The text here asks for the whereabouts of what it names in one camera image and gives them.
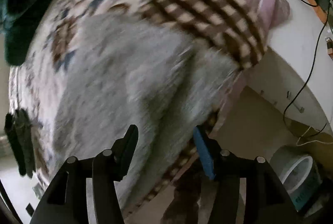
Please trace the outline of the dark green quilt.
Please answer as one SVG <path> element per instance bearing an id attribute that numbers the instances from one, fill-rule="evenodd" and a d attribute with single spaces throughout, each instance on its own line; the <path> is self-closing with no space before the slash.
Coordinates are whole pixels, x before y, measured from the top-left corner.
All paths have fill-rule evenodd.
<path id="1" fill-rule="evenodd" d="M 9 66 L 20 66 L 25 62 L 30 43 L 35 33 L 31 21 L 25 15 L 29 7 L 21 12 L 10 11 L 10 0 L 1 0 L 1 33 L 4 35 L 4 56 Z"/>

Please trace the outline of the grey fluffy pants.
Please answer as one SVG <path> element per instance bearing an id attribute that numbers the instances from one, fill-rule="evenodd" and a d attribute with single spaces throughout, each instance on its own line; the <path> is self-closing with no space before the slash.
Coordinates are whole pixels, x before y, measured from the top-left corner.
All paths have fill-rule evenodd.
<path id="1" fill-rule="evenodd" d="M 238 67 L 184 32 L 129 16 L 88 18 L 78 41 L 55 117 L 53 169 L 72 155 L 96 156 L 136 125 L 128 174 L 116 184 L 126 212 L 175 163 L 193 128 L 219 106 Z"/>

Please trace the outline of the white round bin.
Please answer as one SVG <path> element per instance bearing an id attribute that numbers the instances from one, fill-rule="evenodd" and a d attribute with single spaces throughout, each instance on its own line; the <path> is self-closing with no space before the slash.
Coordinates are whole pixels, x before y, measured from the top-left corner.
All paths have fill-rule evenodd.
<path id="1" fill-rule="evenodd" d="M 301 210 L 321 182 L 315 160 L 298 147 L 282 146 L 273 154 L 270 165 L 296 210 Z"/>

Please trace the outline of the floral bed blanket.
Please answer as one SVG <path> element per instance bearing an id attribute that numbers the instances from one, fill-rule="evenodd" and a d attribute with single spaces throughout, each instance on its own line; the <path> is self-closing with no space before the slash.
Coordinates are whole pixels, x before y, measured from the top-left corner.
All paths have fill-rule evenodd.
<path id="1" fill-rule="evenodd" d="M 33 124 L 36 176 L 42 187 L 48 187 L 60 168 L 53 169 L 55 117 L 67 86 L 69 67 L 81 47 L 79 28 L 88 18 L 103 14 L 129 16 L 179 30 L 200 47 L 216 49 L 236 63 L 238 72 L 232 84 L 205 121 L 209 128 L 215 126 L 236 79 L 258 64 L 267 49 L 263 21 L 245 0 L 51 0 L 42 11 L 25 62 L 11 68 L 10 85 L 12 107 L 24 109 Z M 177 174 L 189 158 L 190 140 L 175 163 L 135 205 L 151 198 Z"/>

